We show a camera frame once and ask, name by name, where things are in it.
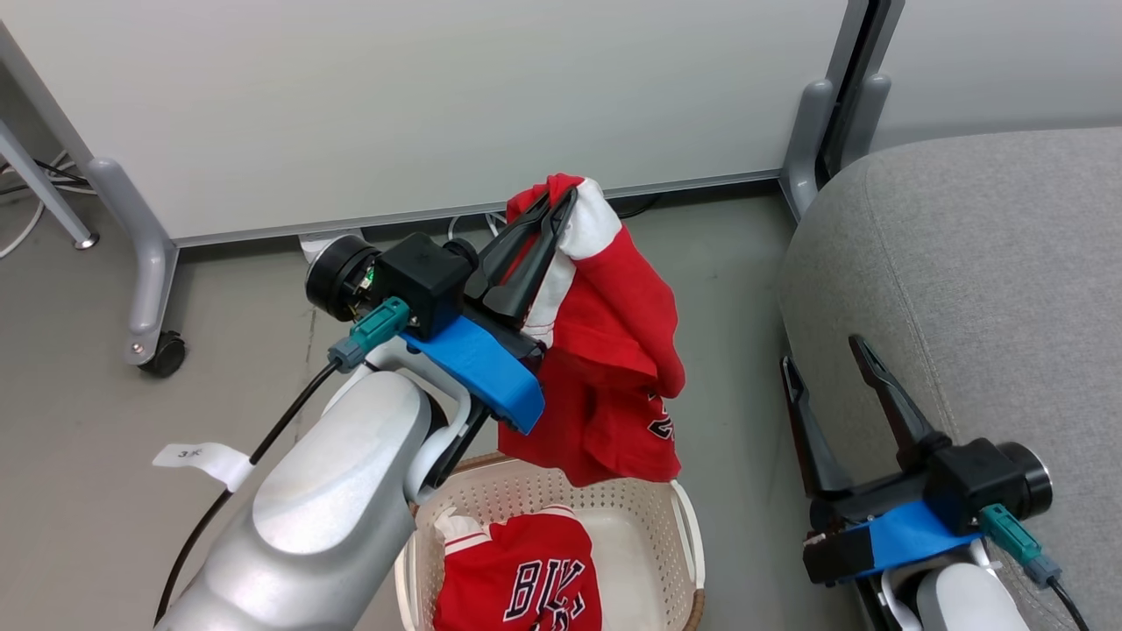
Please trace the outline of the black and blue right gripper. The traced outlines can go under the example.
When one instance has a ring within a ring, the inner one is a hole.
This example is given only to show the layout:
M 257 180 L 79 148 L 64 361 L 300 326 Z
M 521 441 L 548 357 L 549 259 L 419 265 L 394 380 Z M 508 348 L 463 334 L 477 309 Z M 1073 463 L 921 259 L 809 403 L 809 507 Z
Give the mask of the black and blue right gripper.
M 877 395 L 904 472 L 853 487 L 813 418 L 795 363 L 781 359 L 795 456 L 811 499 L 811 532 L 802 551 L 811 583 L 870 578 L 969 546 L 982 538 L 988 506 L 1005 507 L 1022 521 L 1054 506 L 1054 481 L 1029 448 L 984 438 L 949 446 L 949 436 L 928 422 L 864 337 L 850 336 L 849 348 Z

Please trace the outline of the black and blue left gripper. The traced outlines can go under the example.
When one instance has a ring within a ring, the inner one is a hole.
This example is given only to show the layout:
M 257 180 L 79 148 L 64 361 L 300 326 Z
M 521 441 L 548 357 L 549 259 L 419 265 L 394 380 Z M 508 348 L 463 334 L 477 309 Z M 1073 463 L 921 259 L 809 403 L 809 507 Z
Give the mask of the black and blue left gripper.
M 530 435 L 545 408 L 537 371 L 543 344 L 522 333 L 578 192 L 549 192 L 502 228 L 478 255 L 472 245 L 439 245 L 424 234 L 381 252 L 344 234 L 309 264 L 309 302 L 349 323 L 329 348 L 342 374 L 373 349 L 401 339 L 452 376 L 494 417 Z

